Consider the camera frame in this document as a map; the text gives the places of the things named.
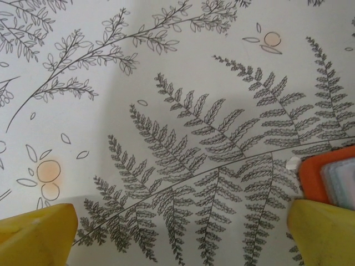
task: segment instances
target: line drawing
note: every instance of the line drawing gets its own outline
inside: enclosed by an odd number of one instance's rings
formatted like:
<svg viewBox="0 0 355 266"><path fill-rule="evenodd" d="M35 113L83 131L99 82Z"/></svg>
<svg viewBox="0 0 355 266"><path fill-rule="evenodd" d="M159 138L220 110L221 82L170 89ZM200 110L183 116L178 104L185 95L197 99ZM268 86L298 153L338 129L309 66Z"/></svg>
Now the line drawing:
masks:
<svg viewBox="0 0 355 266"><path fill-rule="evenodd" d="M60 138L65 144L72 144L67 134L61 133Z"/></svg>
<svg viewBox="0 0 355 266"><path fill-rule="evenodd" d="M12 190L8 189L6 190L4 193L2 193L0 195L0 201L2 201L3 199L5 199L7 196L9 196L11 194Z"/></svg>
<svg viewBox="0 0 355 266"><path fill-rule="evenodd" d="M319 7L326 0L308 0L308 5L313 5L314 7Z"/></svg>
<svg viewBox="0 0 355 266"><path fill-rule="evenodd" d="M19 78L19 76L8 80L0 81L0 108L4 107L5 104L10 103L10 101L13 99L13 94L7 90L7 86L12 80L15 80L17 78Z"/></svg>
<svg viewBox="0 0 355 266"><path fill-rule="evenodd" d="M77 160L84 159L88 157L89 151L82 151L77 155Z"/></svg>
<svg viewBox="0 0 355 266"><path fill-rule="evenodd" d="M52 152L52 149L44 151L37 156L35 149L26 144L29 159L35 163L35 171L29 167L28 173L35 180L30 178L19 178L16 182L25 187L40 186L41 196L37 201L37 209L50 206L50 202L55 201L60 196L60 187L56 184L58 177L62 173L62 167L56 160L45 160Z"/></svg>
<svg viewBox="0 0 355 266"><path fill-rule="evenodd" d="M119 43L123 40L131 39L135 47L146 43L149 49L160 55L163 51L167 53L168 51L175 52L177 50L174 46L179 41L166 40L166 38L171 30L181 32L181 24L190 23L190 29L193 32L200 32L202 29L206 29L208 31L216 30L221 34L226 33L231 23L237 18L236 4L231 2L225 3L222 0L203 2L202 13L196 17L189 17L187 10L191 7L192 4L184 0L178 1L178 7L170 7L169 11L162 8L161 14L153 15L153 27L146 28L145 24L143 24L138 32L133 34L122 32L124 28L129 26L125 22L125 16L130 14L125 8L122 8L118 15L102 22L105 27L103 40L97 40L95 44L84 40L85 36L80 30L75 30L66 38L63 37L61 42L55 44L60 59L55 59L52 53L49 53L48 61L43 63L43 66L50 72L50 76L18 108L12 116L6 132L8 132L17 114L31 99L44 100L47 103L49 98L54 99L54 94L64 94L66 92L72 93L74 97L79 99L83 94L88 95L90 100L94 100L94 97L98 96L92 87L89 86L89 79L80 81L78 77L73 76L68 81L64 81L59 75L65 71L75 71L81 68L88 70L89 67L96 65L106 66L108 62L113 62L119 64L121 71L126 75L132 74L138 64L138 61L135 60L138 53L124 55L119 46ZM77 50L86 52L76 58Z"/></svg>
<svg viewBox="0 0 355 266"><path fill-rule="evenodd" d="M137 103L141 106L148 106L148 103L145 100L138 100Z"/></svg>
<svg viewBox="0 0 355 266"><path fill-rule="evenodd" d="M340 93L344 89L338 85L340 77L332 68L332 62L327 60L327 55L318 43L311 37L306 40L315 52L315 63L319 66L317 72L320 77L317 78L318 84L316 88L320 91L316 96L321 101L315 103L316 106L322 108L322 111L316 112L318 117L325 119L318 125L322 133L318 135L320 139L337 139L339 137L349 136L348 130L355 126L355 121L347 121L355 117L355 112L347 111L354 103L351 101L344 102L348 96L346 93Z"/></svg>
<svg viewBox="0 0 355 266"><path fill-rule="evenodd" d="M261 25L258 22L256 23L256 31L261 34ZM271 54L282 54L278 49L275 48L281 43L281 36L277 32L268 32L262 39L264 44L260 44L261 49ZM242 38L242 40L249 43L261 42L260 38L257 37L246 37Z"/></svg>
<svg viewBox="0 0 355 266"><path fill-rule="evenodd" d="M0 52L16 52L18 58L38 62L37 48L44 45L43 40L53 31L55 22L48 14L66 10L67 4L66 0L0 0L0 9L7 10L0 11Z"/></svg>
<svg viewBox="0 0 355 266"><path fill-rule="evenodd" d="M273 109L260 114L260 119L277 119L286 120L268 120L262 123L262 127L269 127L263 134L267 137L264 141L267 145L278 147L293 147L301 145L309 141L312 137L319 134L322 130L314 125L320 121L320 118L311 116L307 119L300 120L305 112L314 108L311 104L300 105L297 108L287 107L291 103L295 103L306 97L304 93L284 94L284 88L287 85L287 76L285 76L277 85L274 85L275 74L271 72L266 80L263 80L263 71L257 68L254 75L254 69L251 66L244 66L236 63L235 60L223 59L214 56L220 63L225 63L231 71L239 71L239 77L243 77L243 81L250 83L249 91L255 91L254 99L259 99L257 106L272 105Z"/></svg>

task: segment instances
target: peach dot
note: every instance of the peach dot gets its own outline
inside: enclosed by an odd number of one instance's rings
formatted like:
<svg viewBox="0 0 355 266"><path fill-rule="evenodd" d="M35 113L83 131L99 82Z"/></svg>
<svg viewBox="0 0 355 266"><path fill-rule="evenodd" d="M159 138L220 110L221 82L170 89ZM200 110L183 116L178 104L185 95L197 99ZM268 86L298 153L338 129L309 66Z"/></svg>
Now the peach dot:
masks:
<svg viewBox="0 0 355 266"><path fill-rule="evenodd" d="M44 161L37 167L37 177L43 183L54 181L60 175L61 169L57 161Z"/></svg>
<svg viewBox="0 0 355 266"><path fill-rule="evenodd" d="M60 189L55 183L44 184L40 191L47 201L55 201L60 194Z"/></svg>
<svg viewBox="0 0 355 266"><path fill-rule="evenodd" d="M271 47L275 47L281 43L281 37L276 32L269 32L265 35L264 42Z"/></svg>

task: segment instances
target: wallpaper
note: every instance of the wallpaper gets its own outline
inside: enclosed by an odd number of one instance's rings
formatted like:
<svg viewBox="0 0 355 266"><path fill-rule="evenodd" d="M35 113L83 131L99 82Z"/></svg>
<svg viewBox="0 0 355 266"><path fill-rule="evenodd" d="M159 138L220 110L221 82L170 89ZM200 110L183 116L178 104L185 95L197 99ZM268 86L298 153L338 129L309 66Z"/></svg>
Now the wallpaper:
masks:
<svg viewBox="0 0 355 266"><path fill-rule="evenodd" d="M352 0L0 0L0 218L76 265L304 265L292 156L355 143Z"/></svg>

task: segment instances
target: fern frond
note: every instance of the fern frond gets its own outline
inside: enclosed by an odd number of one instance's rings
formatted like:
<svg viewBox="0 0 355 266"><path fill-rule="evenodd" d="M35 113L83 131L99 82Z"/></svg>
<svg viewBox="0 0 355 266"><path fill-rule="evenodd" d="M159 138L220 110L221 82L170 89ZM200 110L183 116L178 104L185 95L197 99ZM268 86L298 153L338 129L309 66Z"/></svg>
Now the fern frond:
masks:
<svg viewBox="0 0 355 266"><path fill-rule="evenodd" d="M199 148L186 149L187 135L177 143L175 130L168 134L167 125L160 127L157 121L152 122L149 117L138 112L134 105L130 106L130 113L136 128L140 131L139 134L147 143L153 144L148 148L158 158L155 163L162 167L158 173L165 175L164 180L169 182L186 180L204 163L206 155L198 155Z"/></svg>
<svg viewBox="0 0 355 266"><path fill-rule="evenodd" d="M121 170L120 175L126 188L126 194L133 199L145 199L149 197L153 192L155 192L161 185L162 179L155 180L153 185L147 186L146 182L149 177L153 174L155 168L151 167L146 169L147 160L141 162L136 168L133 167L136 164L134 155L128 160L128 153L124 151L122 153L122 147L117 139L113 135L108 136L109 139L109 149L113 153L111 155L112 160L116 161L115 166L117 169Z"/></svg>
<svg viewBox="0 0 355 266"><path fill-rule="evenodd" d="M248 214L245 218L248 223L245 224L243 249L245 265L256 265L267 242L268 231L274 229L275 223L280 220L275 211L285 209L285 201L291 200L283 188L289 187L298 193L294 182L297 177L285 169L282 160L275 160L273 154L246 160L238 174L242 182L249 183L244 189L246 199L255 202L246 205Z"/></svg>
<svg viewBox="0 0 355 266"><path fill-rule="evenodd" d="M183 196L193 192L195 190L190 186L178 187L175 190L170 188L158 193L153 199L153 207L158 208L158 214L163 215L165 220L171 249L179 265L185 265L181 247L184 241L181 237L184 236L186 231L185 226L190 223L186 217L192 215L192 212L182 207L194 204L191 198Z"/></svg>
<svg viewBox="0 0 355 266"><path fill-rule="evenodd" d="M236 173L222 167L208 173L204 178L195 182L196 187L205 187L202 191L195 193L195 197L201 198L196 205L202 207L196 213L200 217L195 223L200 226L196 231L201 237L197 239L201 257L204 258L204 265L213 266L215 250L218 249L218 242L222 241L219 233L226 230L226 225L231 220L226 214L235 214L236 211L230 207L230 202L241 202L241 198L236 193L242 189L229 181L228 178L236 177Z"/></svg>
<svg viewBox="0 0 355 266"><path fill-rule="evenodd" d="M211 160L215 160L217 162L221 161L230 161L235 160L235 156L231 155L238 153L239 141L242 139L243 135L251 129L255 123L259 121L259 119L251 119L241 126L239 126L234 133L229 137L228 131L232 128L238 116L244 112L244 109L235 109L229 115L227 115L218 126L215 126L216 117L225 102L225 99L219 99L215 101L212 107L209 110L206 110L206 115L204 117L201 116L202 110L206 105L206 99L208 94L204 94L200 96L195 106L193 106L194 102L194 91L190 91L186 94L185 100L181 99L182 96L182 88L177 91L174 90L173 84L168 84L167 79L164 78L164 75L158 74L155 78L159 83L157 87L160 89L158 93L167 95L168 97L164 100L172 104L170 110L182 109L179 112L177 118L182 117L190 117L190 120L185 123L186 127L197 127L201 126L198 129L192 130L193 135L197 136L207 136L207 138L202 139L200 144L202 145L211 145L211 147L207 147L206 151L212 154L220 154L221 156L211 155L209 158ZM248 144L247 149L251 146L257 144L261 137L256 137Z"/></svg>
<svg viewBox="0 0 355 266"><path fill-rule="evenodd" d="M225 63L227 67L231 68L231 71L238 71L237 76L243 77L243 81L251 83L249 86L249 91L254 91L254 99L258 99L257 106L267 106L267 105L279 105L281 108L272 109L265 111L260 115L260 118L267 117L281 117L283 120L271 120L266 121L262 126L267 127L285 127L288 128L288 133L282 133L282 130L277 128L267 131L263 136L275 135L275 136L285 136L288 139L285 141L277 141L275 139L266 139L264 141L267 145L274 145L278 147L291 147L300 145L301 142L307 141L310 136L300 138L302 135L302 130L305 130L306 127L296 126L300 122L297 119L307 110L313 108L312 105L303 105L295 109L287 110L287 107L299 101L305 97L303 93L290 93L283 94L284 89L287 85L287 77L284 77L276 85L275 83L275 74L271 72L269 76L262 82L263 72L260 68L257 68L255 75L253 75L253 68L251 66L245 67L240 63L236 63L234 60L229 60L227 58L223 59L221 57L214 56L216 60L220 63Z"/></svg>
<svg viewBox="0 0 355 266"><path fill-rule="evenodd" d="M307 37L306 40L312 47L312 51L315 53L315 63L319 66L317 69L321 76L317 78L318 84L316 87L322 90L316 93L316 96L322 100L317 102L316 105L320 108L326 109L325 111L316 112L317 116L328 119L326 122L331 122L333 124L332 131L324 131L319 134L320 139L336 139L339 135L349 136L347 130L351 127L345 127L345 124L341 124L345 120L353 117L352 112L346 111L350 106L353 105L352 102L341 102L348 95L345 93L339 93L344 87L338 85L340 77L336 76L336 71L332 68L332 62L327 60L326 54L318 43L311 37Z"/></svg>

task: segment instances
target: yellow object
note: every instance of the yellow object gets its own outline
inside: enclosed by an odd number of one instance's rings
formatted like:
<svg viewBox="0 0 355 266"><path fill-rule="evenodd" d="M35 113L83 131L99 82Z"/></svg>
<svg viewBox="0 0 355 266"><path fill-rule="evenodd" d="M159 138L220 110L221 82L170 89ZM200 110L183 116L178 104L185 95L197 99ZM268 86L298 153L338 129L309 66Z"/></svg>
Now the yellow object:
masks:
<svg viewBox="0 0 355 266"><path fill-rule="evenodd" d="M72 204L0 221L1 266L64 266L78 228Z"/></svg>
<svg viewBox="0 0 355 266"><path fill-rule="evenodd" d="M287 224L306 266L354 265L355 211L299 199Z"/></svg>

